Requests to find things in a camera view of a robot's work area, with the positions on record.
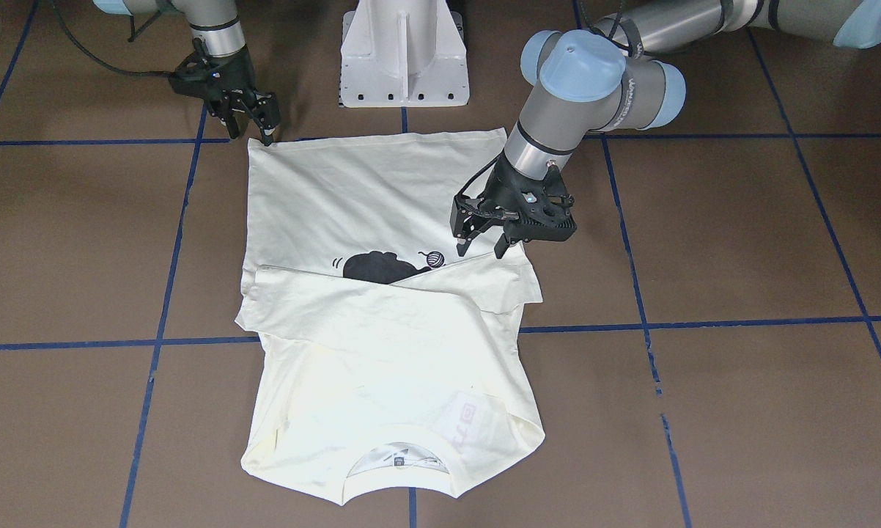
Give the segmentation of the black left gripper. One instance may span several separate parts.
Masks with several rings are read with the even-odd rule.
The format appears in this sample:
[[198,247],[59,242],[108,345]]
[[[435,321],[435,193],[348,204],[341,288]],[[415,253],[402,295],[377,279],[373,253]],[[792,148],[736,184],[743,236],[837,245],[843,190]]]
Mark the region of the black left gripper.
[[497,156],[454,195],[455,250],[464,257],[474,238],[494,225],[503,233],[494,245],[497,260],[518,241],[567,241],[577,230],[571,213],[574,204],[555,161],[548,161],[544,178],[535,180]]

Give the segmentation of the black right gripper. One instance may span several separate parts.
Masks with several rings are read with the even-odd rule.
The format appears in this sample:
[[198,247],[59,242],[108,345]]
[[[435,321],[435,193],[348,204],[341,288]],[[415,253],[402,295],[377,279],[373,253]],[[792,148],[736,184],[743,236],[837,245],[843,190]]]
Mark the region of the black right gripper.
[[247,46],[230,56],[209,56],[203,42],[196,40],[193,53],[169,74],[168,81],[175,93],[205,101],[210,116],[225,122],[231,140],[242,136],[242,114],[259,127],[263,146],[273,143],[280,124],[279,100],[273,92],[257,89]]

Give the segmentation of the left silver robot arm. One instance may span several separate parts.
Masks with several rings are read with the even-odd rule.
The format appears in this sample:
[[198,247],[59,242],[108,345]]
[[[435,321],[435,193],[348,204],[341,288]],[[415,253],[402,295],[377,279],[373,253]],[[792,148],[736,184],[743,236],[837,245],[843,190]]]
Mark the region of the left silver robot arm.
[[577,225],[561,171],[584,136],[670,123],[688,88],[660,57],[748,26],[869,49],[881,43],[881,1],[649,1],[587,29],[535,34],[520,58],[532,90],[501,153],[481,170],[484,190],[454,195],[457,253],[495,225],[496,257],[518,243],[568,240]]

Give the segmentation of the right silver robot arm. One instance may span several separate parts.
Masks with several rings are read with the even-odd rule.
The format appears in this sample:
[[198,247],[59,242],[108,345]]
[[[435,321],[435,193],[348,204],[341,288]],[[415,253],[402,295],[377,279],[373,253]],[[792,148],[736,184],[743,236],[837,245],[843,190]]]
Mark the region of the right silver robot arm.
[[200,99],[229,137],[255,123],[265,146],[281,121],[276,94],[257,88],[254,66],[233,1],[96,1],[99,10],[135,17],[178,13],[192,34],[192,53],[166,74],[179,95]]

